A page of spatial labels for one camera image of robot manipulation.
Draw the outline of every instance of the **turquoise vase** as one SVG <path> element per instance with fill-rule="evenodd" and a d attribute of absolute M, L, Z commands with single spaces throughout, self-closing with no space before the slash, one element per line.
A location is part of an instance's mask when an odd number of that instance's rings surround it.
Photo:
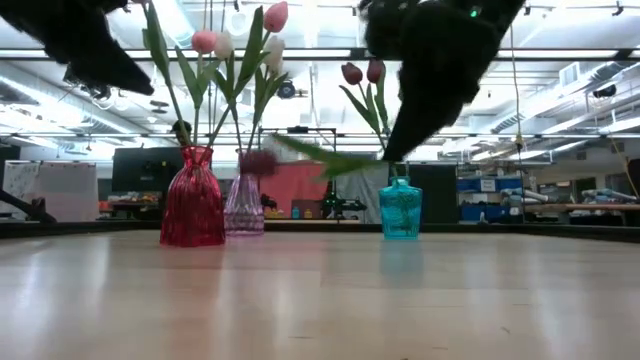
<path fill-rule="evenodd" d="M 420 233 L 422 189 L 409 186 L 408 176 L 391 178 L 380 190 L 382 230 L 387 240 L 416 240 Z"/>

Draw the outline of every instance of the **cable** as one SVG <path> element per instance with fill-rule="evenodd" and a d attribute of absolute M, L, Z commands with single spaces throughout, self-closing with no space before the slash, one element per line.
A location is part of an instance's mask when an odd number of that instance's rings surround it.
<path fill-rule="evenodd" d="M 515 87 L 516 90 L 516 119 L 518 120 L 517 124 L 518 124 L 518 132 L 516 133 L 516 150 L 518 151 L 518 165 L 520 165 L 520 191 L 522 191 L 522 201 L 521 201 L 521 208 L 522 208 L 522 223 L 524 224 L 526 222 L 526 217 L 525 217 L 525 190 L 524 190 L 524 169 L 522 168 L 522 147 L 524 145 L 524 141 L 522 140 L 522 125 L 520 124 L 520 91 L 518 90 L 518 76 L 516 75 L 517 72 L 517 68 L 516 68 L 516 54 L 515 54 L 515 49 L 514 49 L 514 41 L 513 41 L 513 24 L 511 24 L 511 26 L 509 26 L 509 37 L 510 37 L 510 41 L 511 41 L 511 66 L 513 69 L 513 86 Z"/>
<path fill-rule="evenodd" d="M 614 122 L 616 121 L 615 110 L 611 111 L 611 118 L 613 119 Z M 622 156 L 622 153 L 620 152 L 620 149 L 618 149 L 618 144 L 616 144 L 615 140 L 611 137 L 609 139 L 611 139 L 611 144 L 613 144 L 613 148 L 616 150 L 616 154 L 620 157 L 620 160 L 622 161 L 622 166 L 624 167 L 625 174 L 627 174 L 627 179 L 629 180 L 629 184 L 631 185 L 633 194 L 636 196 L 636 199 L 640 199 L 640 195 L 638 195 L 638 189 L 636 189 L 636 186 L 633 183 L 633 180 L 631 179 L 631 173 L 629 173 L 629 161 L 627 161 L 627 159 L 624 156 Z"/>

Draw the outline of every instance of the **desk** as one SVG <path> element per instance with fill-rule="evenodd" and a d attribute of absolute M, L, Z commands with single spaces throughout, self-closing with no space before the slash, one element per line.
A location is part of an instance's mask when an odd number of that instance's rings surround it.
<path fill-rule="evenodd" d="M 360 224 L 360 220 L 264 219 L 265 224 Z"/>
<path fill-rule="evenodd" d="M 619 211 L 622 214 L 622 221 L 625 226 L 640 225 L 640 205 L 636 204 L 541 204 L 525 205 L 524 210 L 535 213 L 557 213 L 558 220 L 564 224 L 569 224 L 569 213 L 575 210 Z"/>
<path fill-rule="evenodd" d="M 2 360 L 603 360 L 640 353 L 634 244 L 267 233 L 172 249 L 159 246 L 159 237 L 148 230 L 0 243 Z"/>

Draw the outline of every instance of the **red vase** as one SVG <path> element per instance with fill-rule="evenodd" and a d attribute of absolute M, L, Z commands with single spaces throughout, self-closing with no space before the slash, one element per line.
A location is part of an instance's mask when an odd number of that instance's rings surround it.
<path fill-rule="evenodd" d="M 224 204 L 209 165 L 213 150 L 183 147 L 184 167 L 169 186 L 160 243 L 196 247 L 225 243 Z"/>

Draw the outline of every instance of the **dark red tulip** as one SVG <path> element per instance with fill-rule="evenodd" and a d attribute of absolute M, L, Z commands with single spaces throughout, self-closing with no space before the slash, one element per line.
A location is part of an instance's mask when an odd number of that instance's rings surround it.
<path fill-rule="evenodd" d="M 377 84 L 380 81 L 380 76 L 384 71 L 384 61 L 382 60 L 369 60 L 369 68 L 367 68 L 367 80 L 372 84 Z"/>
<path fill-rule="evenodd" d="M 342 76 L 349 85 L 358 85 L 362 81 L 362 70 L 352 63 L 342 65 Z"/>
<path fill-rule="evenodd" d="M 278 159 L 267 150 L 255 150 L 242 154 L 240 159 L 240 174 L 258 177 L 272 176 L 276 173 Z"/>

